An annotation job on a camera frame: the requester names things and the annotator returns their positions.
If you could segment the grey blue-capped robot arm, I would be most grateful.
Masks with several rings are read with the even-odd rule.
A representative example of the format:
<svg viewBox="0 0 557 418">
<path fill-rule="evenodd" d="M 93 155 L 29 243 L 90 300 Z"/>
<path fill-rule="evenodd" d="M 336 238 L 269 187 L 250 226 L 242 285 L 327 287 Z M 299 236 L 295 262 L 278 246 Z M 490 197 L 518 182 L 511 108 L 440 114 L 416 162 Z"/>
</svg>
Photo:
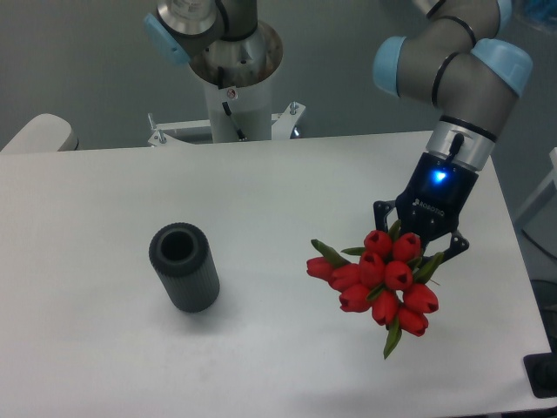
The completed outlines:
<svg viewBox="0 0 557 418">
<path fill-rule="evenodd" d="M 437 261 L 464 252 L 459 216 L 491 155 L 533 62 L 498 34 L 513 12 L 508 1 L 424 1 L 427 28 L 390 37 L 378 49 L 372 79 L 382 91 L 427 102 L 442 114 L 406 189 L 373 206 L 375 225 L 416 234 L 423 245 L 449 236 Z M 153 46 L 191 68 L 205 89 L 215 142 L 289 138 L 302 109 L 272 118 L 272 75 L 283 57 L 278 34 L 253 1 L 161 1 L 144 19 Z"/>
</svg>

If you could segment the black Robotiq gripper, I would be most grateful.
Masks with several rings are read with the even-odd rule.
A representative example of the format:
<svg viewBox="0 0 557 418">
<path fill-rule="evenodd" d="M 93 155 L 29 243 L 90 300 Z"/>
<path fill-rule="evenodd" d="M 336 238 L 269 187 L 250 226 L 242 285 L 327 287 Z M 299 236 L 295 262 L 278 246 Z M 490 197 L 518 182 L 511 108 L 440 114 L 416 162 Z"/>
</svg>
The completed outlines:
<svg viewBox="0 0 557 418">
<path fill-rule="evenodd" d="M 427 246 L 450 233 L 449 247 L 443 250 L 441 264 L 465 252 L 469 241 L 456 230 L 460 212 L 478 179 L 476 172 L 424 152 L 415 167 L 406 189 L 396 200 L 373 203 L 375 229 L 388 231 L 388 217 L 396 208 L 401 232 L 414 233 L 421 239 L 422 263 L 433 260 Z"/>
</svg>

